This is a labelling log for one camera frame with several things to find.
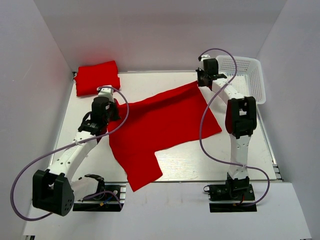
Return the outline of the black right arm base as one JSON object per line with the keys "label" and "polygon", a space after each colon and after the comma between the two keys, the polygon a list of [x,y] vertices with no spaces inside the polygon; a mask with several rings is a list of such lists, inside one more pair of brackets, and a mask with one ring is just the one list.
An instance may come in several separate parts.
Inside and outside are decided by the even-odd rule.
{"label": "black right arm base", "polygon": [[250,183],[207,184],[203,191],[208,194],[210,213],[253,213],[257,212],[255,193]]}

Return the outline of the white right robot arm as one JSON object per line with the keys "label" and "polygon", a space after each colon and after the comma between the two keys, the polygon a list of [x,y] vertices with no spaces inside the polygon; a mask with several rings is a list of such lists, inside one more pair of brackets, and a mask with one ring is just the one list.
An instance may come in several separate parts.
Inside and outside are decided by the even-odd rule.
{"label": "white right robot arm", "polygon": [[230,136],[231,156],[226,185],[230,192],[244,191],[249,187],[248,148],[253,131],[257,127],[256,100],[244,96],[219,73],[216,58],[202,55],[198,58],[201,67],[196,69],[197,85],[218,93],[226,104],[225,129]]}

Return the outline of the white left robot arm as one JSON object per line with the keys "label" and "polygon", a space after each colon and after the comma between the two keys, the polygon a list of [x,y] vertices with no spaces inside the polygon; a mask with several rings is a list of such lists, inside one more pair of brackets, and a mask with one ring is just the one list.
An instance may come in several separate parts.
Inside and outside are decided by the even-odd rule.
{"label": "white left robot arm", "polygon": [[32,205],[52,214],[67,215],[74,202],[104,198],[104,178],[86,174],[73,181],[77,169],[107,134],[110,122],[120,119],[111,86],[98,87],[98,95],[91,103],[73,138],[62,155],[46,170],[37,170],[32,178]]}

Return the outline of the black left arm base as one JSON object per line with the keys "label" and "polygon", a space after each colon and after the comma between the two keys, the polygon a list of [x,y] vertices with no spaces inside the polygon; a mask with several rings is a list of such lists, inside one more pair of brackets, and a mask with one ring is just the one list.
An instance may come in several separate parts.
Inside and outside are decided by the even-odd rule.
{"label": "black left arm base", "polygon": [[125,203],[126,184],[106,182],[96,174],[86,174],[71,183],[75,193],[74,212],[120,212]]}

